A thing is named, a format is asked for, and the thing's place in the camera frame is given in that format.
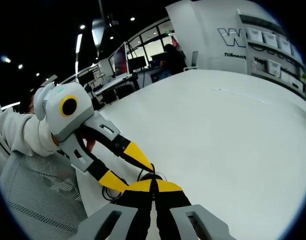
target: desk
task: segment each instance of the desk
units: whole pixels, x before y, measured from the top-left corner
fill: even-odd
[[[129,78],[120,77],[120,78],[114,79],[113,81],[109,82],[108,84],[106,84],[105,86],[103,86],[102,88],[97,90],[95,92],[95,94],[97,96],[101,95],[104,91],[109,90],[109,89],[111,89],[113,87],[118,86],[119,84],[122,84],[123,82],[128,82],[128,81],[133,82],[135,90],[139,90],[139,85],[138,85],[138,82],[137,82],[137,76],[131,76]]]
[[[101,113],[238,240],[277,239],[304,203],[306,102],[284,87],[244,74],[191,70]],[[94,154],[136,181],[139,169],[99,144]],[[77,179],[91,215],[107,201],[90,175],[78,172]]]

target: white shelf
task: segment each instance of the white shelf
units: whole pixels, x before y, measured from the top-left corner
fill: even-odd
[[[268,45],[267,43],[264,43],[264,42],[259,42],[259,41],[252,41],[252,40],[247,40],[248,44],[249,45],[252,45],[252,46],[259,46],[259,47],[262,47],[262,48],[265,48],[267,50],[272,50],[272,51],[275,51],[293,61],[295,61],[297,64],[299,64],[301,67],[303,68],[306,68],[306,66],[301,62],[299,61],[298,59],[296,59],[293,55],[281,50],[280,48],[277,48],[277,47],[274,47],[274,46],[271,46],[271,45]]]
[[[273,82],[275,84],[281,85],[281,86],[287,88],[288,90],[292,91],[296,95],[300,96],[304,100],[306,100],[306,95],[303,91],[300,91],[297,87],[293,86],[292,84],[290,84],[288,82],[285,82],[285,81],[281,80],[278,77],[275,77],[275,76],[270,75],[266,72],[257,71],[257,70],[252,70],[251,75],[255,76],[255,77],[258,77],[258,78],[261,78],[261,79],[268,80],[268,81]]]
[[[280,25],[278,25],[276,22],[272,22],[271,20],[263,19],[263,18],[258,17],[256,15],[251,15],[251,14],[243,13],[243,12],[240,12],[239,16],[242,20],[242,23],[244,23],[244,24],[250,24],[250,25],[270,29],[274,32],[277,32],[277,33],[283,35],[283,36],[286,36],[283,28]]]

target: person's arm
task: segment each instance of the person's arm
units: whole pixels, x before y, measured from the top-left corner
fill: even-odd
[[[25,155],[45,157],[59,149],[45,119],[39,121],[33,114],[19,114],[11,108],[0,110],[0,134],[11,151]]]

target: ceiling light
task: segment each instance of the ceiling light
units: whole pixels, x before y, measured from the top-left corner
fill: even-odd
[[[10,63],[11,62],[11,59],[9,59],[7,56],[1,56],[1,60],[4,63]]]
[[[96,34],[95,34],[94,30],[92,30],[92,36],[93,36],[93,40],[94,40],[95,45],[98,45],[98,40],[97,40],[97,37],[96,37]]]
[[[9,104],[9,105],[3,106],[3,107],[1,107],[1,110],[4,110],[4,109],[7,109],[7,108],[10,108],[10,107],[12,107],[12,106],[19,105],[20,103],[21,103],[21,102],[20,102],[20,101],[18,101],[18,102],[15,102],[15,103],[13,103],[13,104]]]
[[[78,73],[78,61],[75,62],[75,74]]]
[[[83,34],[79,34],[77,36],[76,51],[75,51],[75,53],[79,53],[79,48],[81,47],[81,42],[82,42],[82,36],[83,36]]]

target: glass wall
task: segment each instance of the glass wall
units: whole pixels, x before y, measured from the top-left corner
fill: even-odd
[[[130,39],[130,49],[127,50],[128,59],[144,56],[147,67],[150,67],[152,56],[163,53],[166,44],[173,44],[172,37],[177,40],[170,20],[157,24]]]
[[[152,56],[164,52],[161,40],[152,41],[145,45],[145,50],[149,61],[152,61]]]

